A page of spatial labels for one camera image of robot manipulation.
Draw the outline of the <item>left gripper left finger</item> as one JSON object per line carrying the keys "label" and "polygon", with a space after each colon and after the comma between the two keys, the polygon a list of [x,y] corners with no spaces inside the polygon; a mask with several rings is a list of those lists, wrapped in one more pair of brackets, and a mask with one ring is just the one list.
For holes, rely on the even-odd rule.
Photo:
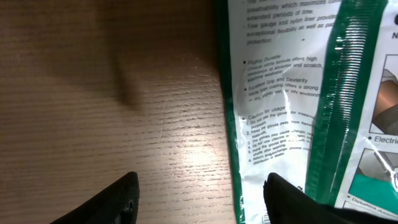
{"label": "left gripper left finger", "polygon": [[138,176],[128,172],[52,224],[136,224],[138,208]]}

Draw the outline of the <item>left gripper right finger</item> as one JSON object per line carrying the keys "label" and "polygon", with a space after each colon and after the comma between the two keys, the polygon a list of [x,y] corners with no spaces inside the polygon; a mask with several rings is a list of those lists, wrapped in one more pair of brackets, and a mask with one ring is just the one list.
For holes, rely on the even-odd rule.
{"label": "left gripper right finger", "polygon": [[317,203],[274,172],[264,182],[263,196],[271,224],[397,224],[368,213]]}

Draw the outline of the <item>white green snack packet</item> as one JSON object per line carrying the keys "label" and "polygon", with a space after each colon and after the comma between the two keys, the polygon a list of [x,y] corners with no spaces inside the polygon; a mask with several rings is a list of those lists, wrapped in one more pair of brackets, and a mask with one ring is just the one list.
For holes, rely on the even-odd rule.
{"label": "white green snack packet", "polygon": [[397,1],[218,1],[238,223],[270,223],[272,172],[397,221]]}

